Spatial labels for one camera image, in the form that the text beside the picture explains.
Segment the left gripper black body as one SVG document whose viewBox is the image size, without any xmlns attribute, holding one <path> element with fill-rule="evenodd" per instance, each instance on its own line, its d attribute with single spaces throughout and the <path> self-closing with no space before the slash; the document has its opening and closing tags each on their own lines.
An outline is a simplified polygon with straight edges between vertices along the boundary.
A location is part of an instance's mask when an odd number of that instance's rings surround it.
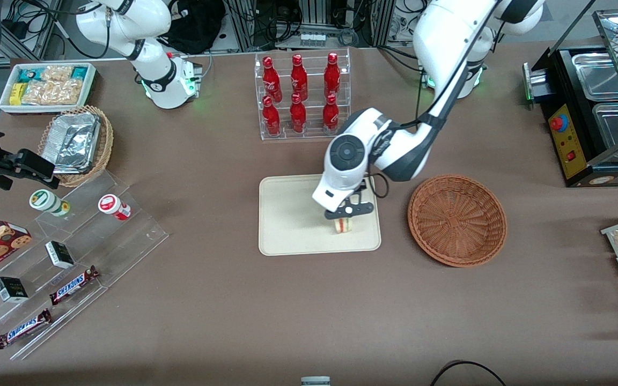
<svg viewBox="0 0 618 386">
<path fill-rule="evenodd" d="M 368 184 L 366 182 L 361 182 L 358 188 L 353 192 L 351 196 L 348 197 L 348 206 L 349 207 L 370 207 L 370 203 L 368 201 L 362 200 L 362 193 L 366 190 Z"/>
</svg>

